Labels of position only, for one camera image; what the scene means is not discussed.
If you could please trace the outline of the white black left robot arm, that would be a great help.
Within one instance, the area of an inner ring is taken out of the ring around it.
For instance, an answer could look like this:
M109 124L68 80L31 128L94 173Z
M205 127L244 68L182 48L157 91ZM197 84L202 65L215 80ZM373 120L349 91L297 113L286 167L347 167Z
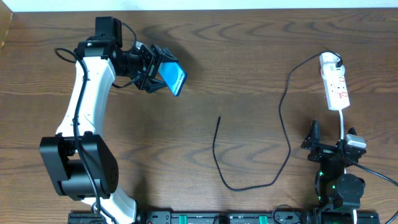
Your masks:
M153 93L169 88L178 96L186 71L169 49L134 42L123 49L119 19L97 17L95 34L71 51L76 79L67 112L54 136L40 142L40 155L56 193L91 207L70 214L70 223L141 223L136 201L118 183L116 158L103 140L109 91L116 77Z

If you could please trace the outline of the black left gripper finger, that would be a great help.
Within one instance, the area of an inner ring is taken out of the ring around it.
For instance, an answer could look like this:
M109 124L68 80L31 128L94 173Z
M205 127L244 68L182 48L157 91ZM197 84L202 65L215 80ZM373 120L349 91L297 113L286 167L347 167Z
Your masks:
M154 53L153 62L155 64L178 62L178 59L171 53L168 48L161 49L158 45L152 44L151 49Z
M144 89L147 93L153 93L159 89L165 88L166 86L166 82L153 78L146 80Z

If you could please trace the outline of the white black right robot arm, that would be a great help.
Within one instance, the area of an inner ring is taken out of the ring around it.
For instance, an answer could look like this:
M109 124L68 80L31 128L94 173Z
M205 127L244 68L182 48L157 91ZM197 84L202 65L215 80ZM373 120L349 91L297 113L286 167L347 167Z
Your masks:
M366 153L366 141L354 128L336 144L327 145L321 142L318 121L313 120L301 148L310 151L309 161L320 165L314 181L318 206L305 212L302 223L379 223L377 213L358 212L366 183L346 168L355 166L394 185L397 182L358 163Z

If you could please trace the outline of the blue Galaxy smartphone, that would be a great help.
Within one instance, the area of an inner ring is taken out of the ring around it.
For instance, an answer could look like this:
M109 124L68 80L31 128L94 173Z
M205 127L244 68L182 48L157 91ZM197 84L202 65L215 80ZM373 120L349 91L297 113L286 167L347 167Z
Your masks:
M162 62L159 74L174 96L178 96L183 88L187 73L178 62Z

